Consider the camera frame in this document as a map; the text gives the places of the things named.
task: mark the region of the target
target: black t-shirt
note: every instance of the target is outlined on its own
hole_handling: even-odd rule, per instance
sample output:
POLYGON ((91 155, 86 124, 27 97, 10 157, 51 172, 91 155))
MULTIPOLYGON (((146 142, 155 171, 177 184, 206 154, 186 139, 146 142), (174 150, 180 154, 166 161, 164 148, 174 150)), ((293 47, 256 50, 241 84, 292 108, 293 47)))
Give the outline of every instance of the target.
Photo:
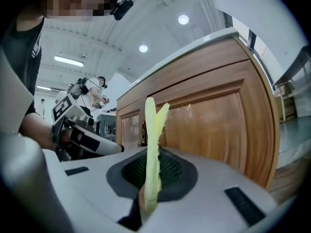
MULTIPOLYGON (((4 53, 12 69, 32 95, 35 94, 35 84, 41 62, 40 36, 43 23, 44 20, 28 31, 19 32, 16 30, 15 19, 2 41, 4 53)), ((26 115, 30 113, 35 113, 34 101, 26 115)))

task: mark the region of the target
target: wooden cabinet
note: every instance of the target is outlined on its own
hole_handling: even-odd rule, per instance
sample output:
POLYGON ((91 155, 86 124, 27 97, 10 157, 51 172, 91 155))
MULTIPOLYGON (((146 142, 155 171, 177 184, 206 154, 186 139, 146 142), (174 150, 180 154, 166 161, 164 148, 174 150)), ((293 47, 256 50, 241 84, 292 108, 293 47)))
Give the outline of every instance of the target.
POLYGON ((169 63, 118 101, 117 142, 137 146, 145 100, 153 97, 158 108, 171 105, 161 146, 222 161, 268 186, 277 162, 278 118, 255 61, 238 38, 230 38, 169 63))

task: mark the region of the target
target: floor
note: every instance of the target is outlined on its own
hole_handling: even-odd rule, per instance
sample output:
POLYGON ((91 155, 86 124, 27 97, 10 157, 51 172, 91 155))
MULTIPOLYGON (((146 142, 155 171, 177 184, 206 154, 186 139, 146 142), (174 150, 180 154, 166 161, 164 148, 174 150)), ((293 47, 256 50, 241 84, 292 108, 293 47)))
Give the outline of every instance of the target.
POLYGON ((296 195, 311 164, 311 116, 280 124, 276 173, 268 189, 278 203, 296 195))

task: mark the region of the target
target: cabinet handle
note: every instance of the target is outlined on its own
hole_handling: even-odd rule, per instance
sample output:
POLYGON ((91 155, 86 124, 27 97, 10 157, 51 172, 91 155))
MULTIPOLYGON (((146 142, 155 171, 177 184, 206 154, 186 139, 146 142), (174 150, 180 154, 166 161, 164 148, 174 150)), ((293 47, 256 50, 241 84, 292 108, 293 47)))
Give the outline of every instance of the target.
POLYGON ((146 121, 145 120, 142 123, 141 135, 142 135, 142 141, 138 142, 139 148, 147 146, 148 134, 147 134, 147 127, 146 127, 146 121))

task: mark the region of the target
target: wall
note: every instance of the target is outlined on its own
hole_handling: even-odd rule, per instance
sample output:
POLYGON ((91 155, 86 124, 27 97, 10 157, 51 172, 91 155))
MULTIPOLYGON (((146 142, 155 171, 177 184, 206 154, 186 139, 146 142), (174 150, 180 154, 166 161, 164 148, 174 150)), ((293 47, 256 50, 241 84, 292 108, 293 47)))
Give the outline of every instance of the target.
MULTIPOLYGON (((103 90, 102 94, 109 98, 109 104, 103 107, 103 110, 110 110, 117 107, 117 99, 122 96, 130 85, 130 82, 121 74, 115 73, 110 81, 107 82, 108 87, 103 90)), ((91 114, 96 118, 101 110, 95 110, 91 114)))
POLYGON ((52 108, 55 106, 56 95, 50 95, 50 94, 47 94, 45 92, 36 91, 35 92, 35 108, 37 108, 38 105, 41 103, 41 99, 45 100, 45 102, 44 102, 44 108, 45 108, 44 118, 48 123, 53 124, 52 108))
POLYGON ((277 80, 308 42, 299 24, 280 0, 213 0, 217 9, 251 29, 268 47, 267 61, 277 60, 269 70, 277 80))

